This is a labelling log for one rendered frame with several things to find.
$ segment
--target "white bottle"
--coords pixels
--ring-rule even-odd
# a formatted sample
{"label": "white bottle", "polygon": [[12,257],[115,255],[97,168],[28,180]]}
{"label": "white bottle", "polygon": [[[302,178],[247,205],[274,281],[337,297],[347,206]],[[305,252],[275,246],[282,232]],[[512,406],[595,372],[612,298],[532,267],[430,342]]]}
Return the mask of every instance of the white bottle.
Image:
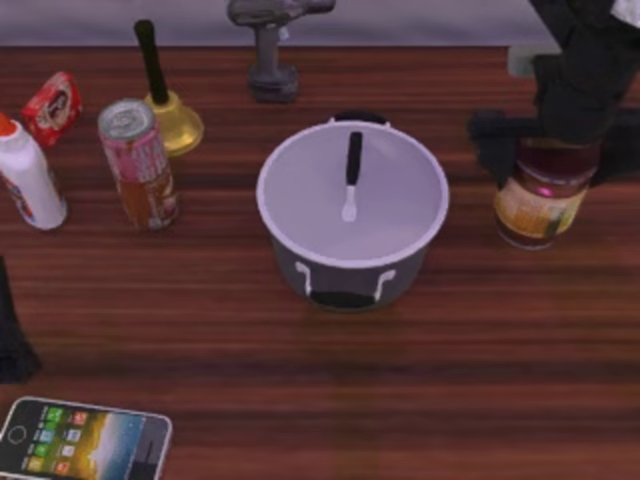
{"label": "white bottle", "polygon": [[22,125],[0,113],[0,177],[24,220],[53,230],[67,218],[67,202],[40,146]]}

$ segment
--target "brown tabletop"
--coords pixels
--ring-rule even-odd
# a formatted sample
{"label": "brown tabletop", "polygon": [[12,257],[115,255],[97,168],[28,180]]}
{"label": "brown tabletop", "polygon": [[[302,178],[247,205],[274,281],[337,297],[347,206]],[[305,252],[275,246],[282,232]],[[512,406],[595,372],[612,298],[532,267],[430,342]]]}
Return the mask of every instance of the brown tabletop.
{"label": "brown tabletop", "polygon": [[[182,214],[136,234],[97,138],[142,97],[129,49],[3,50],[0,110],[55,71],[86,105],[50,151],[71,213],[41,233],[0,194],[0,252],[44,370],[0,386],[171,417],[166,479],[628,480],[640,475],[640,185],[592,191],[539,253],[496,234],[495,187],[465,123],[531,113],[505,49],[287,50],[293,106],[257,105],[253,53],[165,49],[167,81],[206,124],[173,161]],[[640,100],[640,89],[629,96]],[[345,108],[386,115],[442,162],[452,203],[413,288],[386,309],[317,311],[281,279],[254,187],[288,136]]]}

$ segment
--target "red candy wrapper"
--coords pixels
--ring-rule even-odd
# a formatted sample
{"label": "red candy wrapper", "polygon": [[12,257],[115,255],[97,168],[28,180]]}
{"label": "red candy wrapper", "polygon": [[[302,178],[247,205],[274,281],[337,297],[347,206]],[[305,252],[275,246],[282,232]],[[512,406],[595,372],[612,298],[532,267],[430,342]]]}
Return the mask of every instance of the red candy wrapper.
{"label": "red candy wrapper", "polygon": [[82,112],[82,100],[73,77],[58,72],[22,109],[27,129],[41,147],[55,145]]}

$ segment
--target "jar of jam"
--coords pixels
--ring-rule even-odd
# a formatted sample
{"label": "jar of jam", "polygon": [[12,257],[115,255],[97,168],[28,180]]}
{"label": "jar of jam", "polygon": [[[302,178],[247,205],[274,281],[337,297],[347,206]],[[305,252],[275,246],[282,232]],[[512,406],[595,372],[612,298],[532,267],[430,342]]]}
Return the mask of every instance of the jar of jam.
{"label": "jar of jam", "polygon": [[573,146],[525,139],[515,171],[495,198],[498,232],[526,250],[548,247],[578,213],[600,160],[600,143]]}

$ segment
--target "phone screen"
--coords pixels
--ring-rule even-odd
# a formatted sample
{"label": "phone screen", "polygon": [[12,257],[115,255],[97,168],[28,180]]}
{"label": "phone screen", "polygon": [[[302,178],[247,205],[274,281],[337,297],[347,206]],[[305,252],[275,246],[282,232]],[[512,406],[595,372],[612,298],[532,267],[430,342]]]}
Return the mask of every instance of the phone screen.
{"label": "phone screen", "polygon": [[154,480],[170,433],[166,418],[25,399],[0,439],[0,472],[75,480]]}

